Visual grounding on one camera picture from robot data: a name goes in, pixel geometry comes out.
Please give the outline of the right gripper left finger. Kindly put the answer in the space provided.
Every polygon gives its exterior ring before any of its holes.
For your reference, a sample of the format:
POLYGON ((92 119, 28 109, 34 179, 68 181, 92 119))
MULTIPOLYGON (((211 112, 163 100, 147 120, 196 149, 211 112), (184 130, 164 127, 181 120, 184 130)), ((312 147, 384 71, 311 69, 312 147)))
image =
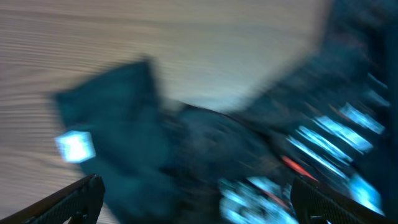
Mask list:
POLYGON ((1 224, 96 224, 104 193, 102 178, 91 174, 3 218, 1 224))

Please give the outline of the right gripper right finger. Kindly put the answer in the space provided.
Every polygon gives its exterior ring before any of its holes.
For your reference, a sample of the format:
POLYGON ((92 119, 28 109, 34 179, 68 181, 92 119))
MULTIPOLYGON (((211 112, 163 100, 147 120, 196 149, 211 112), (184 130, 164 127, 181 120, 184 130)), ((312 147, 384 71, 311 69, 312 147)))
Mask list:
POLYGON ((308 177, 296 177, 290 200, 300 224, 394 224, 308 177))

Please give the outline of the black orange patterned jersey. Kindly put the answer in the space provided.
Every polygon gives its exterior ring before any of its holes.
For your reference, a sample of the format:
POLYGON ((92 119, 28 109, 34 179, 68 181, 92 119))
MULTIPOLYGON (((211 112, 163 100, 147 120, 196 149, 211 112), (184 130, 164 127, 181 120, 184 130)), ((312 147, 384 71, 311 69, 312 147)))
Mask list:
POLYGON ((298 175, 397 220, 396 1, 335 1, 319 51, 242 110, 166 111, 148 59, 55 102, 120 223, 294 223, 298 175))

